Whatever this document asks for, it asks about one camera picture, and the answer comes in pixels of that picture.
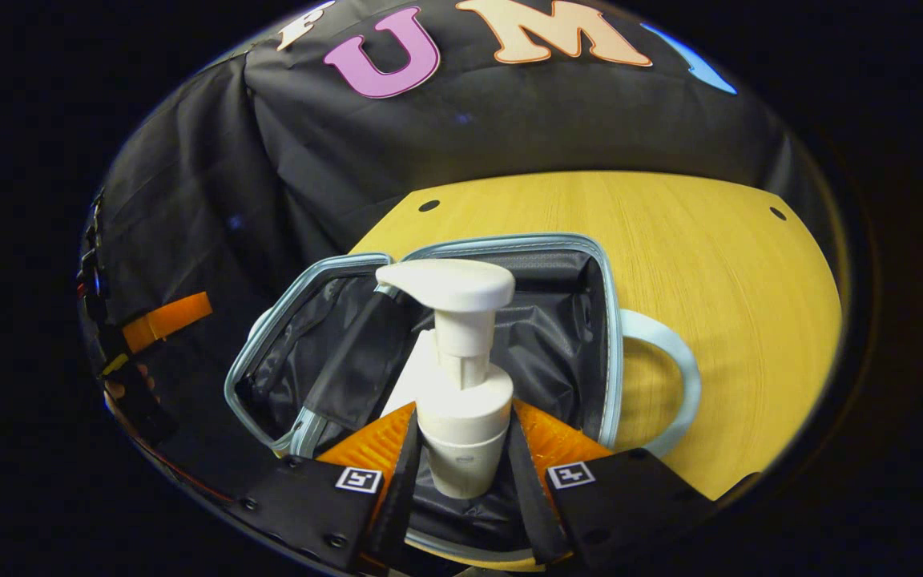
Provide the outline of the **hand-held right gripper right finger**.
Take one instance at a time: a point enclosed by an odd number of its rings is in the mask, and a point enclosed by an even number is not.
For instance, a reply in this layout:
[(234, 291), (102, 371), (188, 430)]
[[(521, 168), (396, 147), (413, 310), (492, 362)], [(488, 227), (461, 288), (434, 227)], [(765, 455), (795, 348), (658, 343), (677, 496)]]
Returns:
[(506, 456), (541, 565), (629, 562), (715, 511), (713, 500), (649, 450), (612, 452), (524, 401), (513, 403)]

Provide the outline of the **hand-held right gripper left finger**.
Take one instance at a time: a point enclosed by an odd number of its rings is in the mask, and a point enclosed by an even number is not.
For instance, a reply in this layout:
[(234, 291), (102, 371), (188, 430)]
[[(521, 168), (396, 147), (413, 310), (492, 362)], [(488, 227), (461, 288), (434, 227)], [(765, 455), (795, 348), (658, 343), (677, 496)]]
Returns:
[(421, 441), (406, 403), (318, 458), (279, 460), (240, 497), (237, 519), (319, 571), (387, 573), (405, 544)]

